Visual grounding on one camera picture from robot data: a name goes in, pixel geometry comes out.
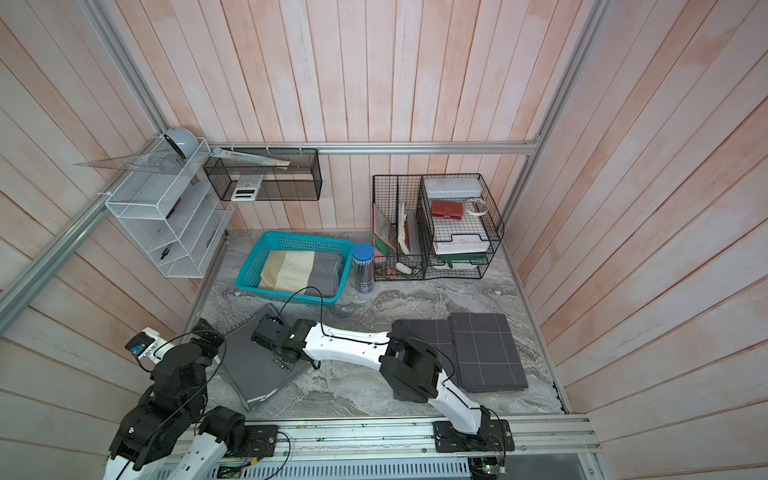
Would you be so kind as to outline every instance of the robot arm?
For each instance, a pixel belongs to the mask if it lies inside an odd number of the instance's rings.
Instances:
[[[198,435],[169,478],[199,478],[227,450],[242,448],[245,417],[224,407],[203,417],[205,367],[211,365],[222,342],[219,334],[200,332],[200,338],[175,346],[148,328],[128,342],[125,348],[137,359],[148,358],[156,364],[151,373],[154,384],[123,418],[109,448],[104,480],[153,478],[179,436],[198,419],[202,419]]]
[[[203,333],[199,339],[174,346],[152,329],[136,335],[125,348],[138,359],[155,362],[150,386],[120,424],[110,445],[104,480],[151,478],[163,466],[179,436],[202,419],[192,446],[171,473],[170,480],[196,480],[227,451],[238,452],[247,442],[245,418],[224,407],[203,416],[205,367],[212,363],[222,337]],[[434,348],[406,328],[361,333],[334,329],[299,319],[292,327],[277,318],[261,319],[253,341],[272,349],[289,368],[300,359],[340,360],[377,370],[396,398],[429,403],[478,450],[490,442],[490,413],[451,382]]]
[[[488,410],[459,390],[442,368],[435,349],[406,328],[361,333],[306,319],[283,328],[278,319],[264,318],[253,340],[271,348],[289,367],[299,359],[341,360],[377,370],[397,398],[429,403],[445,415],[458,432],[487,435]]]

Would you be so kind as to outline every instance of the folded cloth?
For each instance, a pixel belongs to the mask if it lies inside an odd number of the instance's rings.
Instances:
[[[335,252],[272,250],[261,269],[259,288],[295,293],[306,286],[302,295],[333,298],[339,289],[339,269],[343,258]]]

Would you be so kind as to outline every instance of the cable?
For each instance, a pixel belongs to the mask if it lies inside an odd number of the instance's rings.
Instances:
[[[282,434],[286,438],[286,440],[288,441],[288,455],[286,455],[286,459],[283,460],[283,464],[280,466],[280,468],[278,468],[276,472],[274,472],[272,475],[266,477],[264,480],[270,480],[270,478],[272,478],[275,475],[277,475],[278,473],[280,473],[283,470],[283,468],[286,466],[286,463],[288,463],[288,458],[290,458],[290,438],[284,432],[278,432],[278,433]]]
[[[316,286],[305,286],[304,288],[298,289],[296,292],[293,293],[293,295],[290,296],[288,300],[285,301],[283,306],[280,307],[280,311],[277,313],[277,316],[272,317],[273,319],[280,319],[280,314],[283,312],[283,309],[288,305],[288,302],[293,300],[293,298],[298,295],[299,292],[302,290],[306,290],[308,288],[314,289],[317,292],[318,297],[320,298],[320,332],[323,334],[323,336],[327,336],[332,339],[339,339],[339,340],[349,340],[350,342],[357,342],[357,343],[365,343],[366,345],[387,345],[389,342],[385,343],[375,343],[375,342],[366,342],[365,340],[359,340],[359,339],[350,339],[345,336],[334,336],[334,335],[328,335],[326,333],[325,327],[323,326],[323,307],[325,305],[325,302],[323,301],[323,294],[320,292],[320,290]]]
[[[489,409],[488,407],[486,407],[486,409],[490,413],[496,415],[496,419],[498,420],[498,427],[500,429],[502,429],[502,431],[504,431],[504,426],[502,425],[502,419],[501,419],[501,417],[498,416],[498,413],[496,413],[495,410]],[[504,449],[504,466],[507,466],[507,445],[498,436],[496,436],[496,435],[493,435],[493,436],[496,437],[498,442],[502,444],[502,448]]]
[[[138,363],[139,367],[141,367],[142,370],[144,370],[146,373],[152,373],[152,370],[147,370],[146,367],[141,365],[141,362],[139,362],[139,357],[134,355],[134,358],[136,359],[136,363]]]
[[[208,380],[206,380],[206,381],[205,381],[205,383],[203,384],[203,386],[201,386],[199,389],[197,389],[197,391],[196,391],[195,393],[193,393],[193,394],[190,396],[190,398],[188,398],[188,399],[187,399],[187,401],[186,401],[186,402],[182,403],[182,404],[181,404],[181,406],[180,406],[179,408],[177,408],[175,412],[171,413],[171,414],[170,414],[170,415],[169,415],[169,416],[168,416],[168,417],[167,417],[165,420],[163,420],[163,422],[162,422],[160,425],[158,425],[158,426],[157,426],[157,428],[156,428],[156,429],[155,429],[155,430],[154,430],[154,431],[153,431],[153,432],[152,432],[152,433],[151,433],[151,434],[150,434],[150,435],[147,437],[147,439],[146,439],[146,440],[144,440],[144,441],[141,443],[141,445],[139,445],[139,448],[138,448],[138,449],[136,449],[136,451],[137,451],[137,452],[138,452],[139,450],[141,450],[141,448],[142,448],[142,447],[144,447],[144,446],[147,444],[147,442],[149,442],[150,440],[152,440],[152,437],[154,437],[154,436],[155,436],[155,434],[157,434],[157,433],[160,431],[160,429],[162,429],[162,428],[163,428],[163,426],[164,426],[166,423],[168,423],[168,420],[170,420],[170,419],[172,419],[173,417],[175,417],[175,416],[176,416],[176,414],[177,414],[178,412],[180,412],[180,411],[181,411],[181,410],[182,410],[182,409],[183,409],[185,406],[187,406],[187,404],[188,404],[189,402],[191,402],[193,398],[195,398],[196,396],[200,395],[200,394],[203,392],[203,390],[205,390],[205,388],[208,386],[208,384],[210,383],[210,381],[211,381],[211,380],[213,380],[213,379],[214,379],[214,377],[216,376],[216,374],[219,372],[219,368],[221,367],[221,363],[224,361],[224,357],[226,357],[226,356],[227,356],[227,338],[226,338],[224,335],[222,335],[222,334],[221,334],[221,332],[217,332],[216,330],[197,330],[197,331],[194,331],[194,332],[187,332],[187,333],[182,333],[181,335],[179,335],[179,336],[176,336],[176,337],[174,337],[173,339],[170,339],[170,340],[168,340],[166,343],[164,343],[164,344],[163,344],[163,346],[166,346],[168,343],[171,343],[171,342],[173,342],[174,340],[181,338],[182,336],[191,335],[191,334],[193,334],[193,333],[216,333],[218,336],[220,336],[220,337],[221,337],[221,339],[223,340],[223,345],[224,345],[224,353],[222,353],[222,354],[221,354],[221,361],[219,362],[219,364],[218,364],[218,365],[216,365],[216,369],[215,369],[215,370],[214,370],[214,372],[211,374],[211,376],[208,378]],[[125,463],[125,466],[123,467],[123,469],[122,469],[122,470],[120,470],[120,474],[117,476],[117,478],[116,478],[115,480],[120,480],[120,477],[123,475],[123,472],[125,472],[125,468],[128,466],[128,463],[129,463],[129,462],[131,462],[131,460],[130,460],[130,459],[128,459],[128,460],[127,460],[127,462]]]
[[[502,449],[504,450],[504,466],[507,466],[507,446],[504,445],[504,442],[497,435],[491,434],[491,437],[497,439],[498,443],[502,446]],[[493,445],[493,448],[498,452],[496,445]]]
[[[440,350],[440,349],[439,349],[439,348],[437,348],[436,346],[433,346],[433,345],[431,345],[431,344],[429,344],[429,343],[425,342],[425,341],[424,341],[424,340],[422,340],[422,339],[417,339],[417,338],[415,338],[415,337],[413,337],[413,336],[409,336],[409,337],[406,337],[406,339],[408,339],[408,340],[415,340],[415,341],[417,341],[417,342],[421,342],[421,343],[423,343],[424,345],[427,345],[428,347],[430,347],[430,348],[433,348],[433,349],[437,350],[438,352],[440,352],[440,355],[442,355],[442,358],[444,358],[444,359],[448,360],[448,363],[450,363],[450,364],[451,364],[451,368],[452,368],[452,370],[451,370],[451,375],[449,375],[449,376],[448,376],[448,378],[446,378],[445,380],[443,380],[442,382],[440,382],[440,385],[442,385],[444,389],[446,389],[446,390],[448,390],[450,393],[452,393],[452,394],[453,394],[453,396],[454,396],[454,397],[456,397],[456,398],[457,398],[457,399],[458,399],[458,400],[459,400],[459,401],[460,401],[460,402],[461,402],[461,403],[462,403],[462,404],[463,404],[465,407],[467,407],[467,409],[468,409],[468,410],[479,410],[479,409],[480,409],[480,407],[471,407],[471,406],[467,405],[467,402],[465,402],[465,401],[462,399],[462,397],[461,397],[461,396],[459,396],[459,394],[458,394],[458,393],[454,392],[453,390],[451,390],[450,388],[448,388],[447,386],[445,386],[445,382],[448,382],[448,381],[449,381],[450,379],[452,379],[452,378],[453,378],[453,376],[456,374],[456,365],[454,365],[454,364],[453,364],[453,361],[451,361],[451,359],[450,359],[450,358],[449,358],[449,357],[448,357],[448,356],[447,356],[447,355],[446,355],[446,354],[445,354],[445,353],[444,353],[442,350]]]
[[[243,477],[243,470],[245,469],[245,464],[248,463],[248,457],[250,457],[250,453],[253,451],[253,446],[249,443],[248,444],[248,455],[245,455],[245,461],[243,462],[243,466],[240,467],[240,474],[237,476],[238,478]]]
[[[270,453],[270,444],[269,444],[269,443],[267,443],[267,442],[265,442],[265,441],[263,441],[262,439],[256,439],[256,441],[257,441],[257,442],[262,442],[264,445],[266,445],[266,452],[264,453],[264,455],[262,455],[262,457],[261,457],[261,458],[264,458],[264,457],[266,457],[267,455],[269,455],[269,453]]]
[[[220,337],[221,337],[221,338],[224,340],[224,343],[226,343],[226,342],[227,342],[227,338],[226,338],[224,335],[222,335],[220,332],[217,332],[216,330],[194,330],[194,331],[192,331],[192,332],[187,332],[187,333],[182,333],[181,335],[176,335],[174,338],[172,338],[172,339],[168,340],[166,343],[164,343],[164,344],[160,345],[160,347],[159,347],[159,348],[156,348],[156,349],[155,349],[155,350],[152,352],[152,355],[154,356],[154,358],[156,358],[156,359],[159,359],[160,357],[159,357],[159,356],[157,356],[157,352],[160,352],[160,351],[163,349],[163,347],[164,347],[164,346],[166,346],[168,343],[171,343],[171,342],[173,342],[174,340],[178,340],[178,339],[179,339],[179,338],[181,338],[182,336],[187,336],[187,335],[200,335],[201,333],[215,333],[216,335],[220,336]]]

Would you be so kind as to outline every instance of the stacked wire tray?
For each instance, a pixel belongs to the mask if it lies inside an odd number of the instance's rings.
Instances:
[[[434,242],[449,242],[452,235],[462,234],[461,229],[449,227],[450,220],[433,219],[431,201],[427,198],[423,180],[430,177],[472,177],[477,178],[482,186],[481,198],[488,205],[488,213],[482,217],[472,217],[476,222],[474,231],[481,231],[481,240],[488,241],[488,249],[480,255],[481,258],[472,260],[477,267],[470,270],[450,270],[445,268],[446,262],[438,259],[435,254]],[[446,174],[446,175],[375,175],[373,177],[373,203],[379,208],[384,217],[396,231],[398,224],[398,202],[405,201],[406,210],[415,210],[416,224],[419,229],[419,244],[422,255],[405,255],[401,248],[390,249],[383,263],[376,268],[376,281],[387,280],[431,280],[435,278],[466,278],[480,279],[485,275],[493,256],[502,242],[504,223],[498,212],[488,185],[480,174]],[[411,275],[385,275],[386,267],[394,269],[397,263],[402,263],[412,269]]]
[[[107,207],[165,276],[202,278],[234,207],[217,208],[207,181],[190,182],[208,158],[199,138],[188,161],[158,138],[151,151],[176,155],[178,174],[132,171],[107,200]]]
[[[232,198],[240,175],[263,175],[256,200],[318,200],[323,187],[317,150],[312,148],[227,148],[245,154],[288,160],[287,167],[262,167],[245,161],[211,157],[203,170],[222,201]]]

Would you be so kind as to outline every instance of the gray cloth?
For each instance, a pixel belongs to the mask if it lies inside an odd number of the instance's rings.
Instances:
[[[343,257],[335,252],[315,252],[315,263],[306,285],[317,287],[325,298],[333,298],[339,291],[339,271],[343,261]],[[312,288],[306,289],[304,295],[319,296]]]

